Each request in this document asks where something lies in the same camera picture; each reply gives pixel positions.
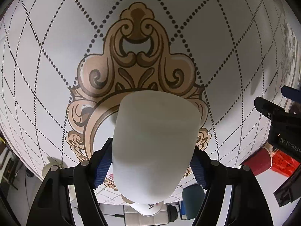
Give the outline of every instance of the brown swirl motif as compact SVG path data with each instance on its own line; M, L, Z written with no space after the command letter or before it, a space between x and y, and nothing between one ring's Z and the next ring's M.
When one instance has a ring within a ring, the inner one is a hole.
M147 52L126 53L125 41L130 44L150 41L150 48ZM103 54L90 54L80 61L77 79L78 85L70 88L73 100L67 108L67 116L73 130L69 131L66 141L80 161L92 156L97 129L118 111L123 97L134 91L176 94L198 108L200 127L207 120L208 107L201 99L204 86L195 83L192 60L182 53L170 53L165 29L154 19L153 11L140 2L122 11L120 19L109 28ZM208 130L201 128L198 146L205 149L210 138ZM116 189L109 178L105 184Z

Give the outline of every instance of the red cup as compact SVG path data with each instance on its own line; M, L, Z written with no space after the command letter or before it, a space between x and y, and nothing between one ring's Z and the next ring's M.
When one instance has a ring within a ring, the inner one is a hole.
M242 165L249 166L251 171L256 176L272 167L272 157L270 152L263 147L245 160Z
M281 150L272 157L272 170L284 176L290 177L298 168L300 163Z

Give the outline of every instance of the cable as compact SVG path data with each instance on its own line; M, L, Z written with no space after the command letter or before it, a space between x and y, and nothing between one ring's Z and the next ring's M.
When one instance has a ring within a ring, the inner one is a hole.
M78 215L80 215L78 207L75 207L75 206L74 206L74 208L77 209L77 213L78 213ZM103 215L106 215L106 216L113 216L113 217L116 217L116 218L124 218L124 215L123 215L123 214L115 214L115 215L112 215L112 214L105 214L105 213L103 213Z
M29 201L28 201L28 195L27 195L26 167L25 167L25 165L24 165L24 181L25 181L25 191L26 191L26 199L27 199L28 210L30 210Z

